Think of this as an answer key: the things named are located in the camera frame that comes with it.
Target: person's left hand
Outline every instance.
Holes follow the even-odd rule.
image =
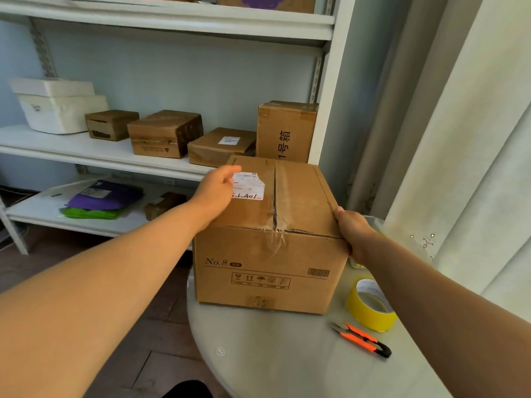
[[[205,222],[202,230],[229,205],[234,189],[233,174],[241,171],[240,165],[226,165],[211,170],[201,180],[189,203],[201,212]]]

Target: person's left arm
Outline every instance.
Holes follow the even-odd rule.
[[[239,166],[194,197],[0,294],[2,396],[82,397],[195,234],[229,204]]]

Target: white metal shelf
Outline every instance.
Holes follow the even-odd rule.
[[[144,197],[128,207],[118,219],[72,219],[59,212],[59,209],[64,207],[74,195],[92,185],[97,179],[97,177],[91,176],[88,180],[52,187],[7,208],[7,217],[24,223],[116,237],[147,223],[143,207],[163,193],[173,191],[184,193],[188,197],[191,196],[191,191],[187,189],[112,178],[111,181],[135,185],[144,189]]]
[[[0,128],[0,152],[30,158],[78,163],[95,167],[201,181],[211,167],[182,159],[134,155],[131,140],[95,140],[89,133],[48,134],[28,125]]]
[[[89,24],[295,40],[332,39],[335,18],[164,0],[0,0],[0,12]]]

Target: orange handle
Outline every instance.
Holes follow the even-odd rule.
[[[343,324],[345,324],[348,327],[348,329],[351,330],[352,332],[355,332],[356,334],[367,338],[371,342],[378,343],[378,340],[374,336],[371,336],[371,335],[363,332],[361,329],[354,328],[350,324],[347,324],[347,323],[343,323]]]
[[[355,335],[351,335],[351,334],[347,334],[347,333],[340,333],[340,335],[345,338],[345,339],[348,339],[349,341],[351,342],[354,342],[355,344],[361,346],[362,348],[365,348],[367,349],[369,352],[375,352],[376,351],[376,347],[369,344],[368,342],[364,341],[364,340],[361,340],[360,338],[358,338],[357,336]]]

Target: table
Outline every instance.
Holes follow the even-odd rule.
[[[400,321],[380,334],[346,311],[349,291],[363,276],[370,274],[346,265],[328,313],[320,316],[198,303],[191,271],[190,327],[204,361],[234,398],[420,397],[434,396],[434,390],[447,396]],[[355,346],[330,321],[368,331],[392,356],[381,359]]]

